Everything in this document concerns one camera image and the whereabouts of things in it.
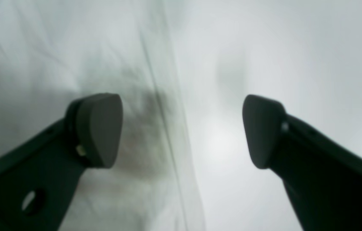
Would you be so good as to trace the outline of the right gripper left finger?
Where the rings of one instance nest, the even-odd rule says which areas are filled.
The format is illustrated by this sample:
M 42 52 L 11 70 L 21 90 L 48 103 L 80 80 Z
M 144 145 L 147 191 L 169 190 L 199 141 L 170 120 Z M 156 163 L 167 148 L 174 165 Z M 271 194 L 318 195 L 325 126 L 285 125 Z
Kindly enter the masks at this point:
M 57 231 L 84 171 L 114 165 L 122 125 L 118 94 L 90 95 L 0 157 L 0 231 Z

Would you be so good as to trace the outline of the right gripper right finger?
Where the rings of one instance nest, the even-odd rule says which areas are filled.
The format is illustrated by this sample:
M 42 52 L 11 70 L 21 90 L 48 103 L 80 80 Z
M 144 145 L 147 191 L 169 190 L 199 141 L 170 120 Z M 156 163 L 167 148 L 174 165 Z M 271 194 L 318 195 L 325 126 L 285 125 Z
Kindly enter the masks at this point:
M 282 181 L 304 231 L 362 231 L 362 158 L 258 95 L 242 109 L 250 158 Z

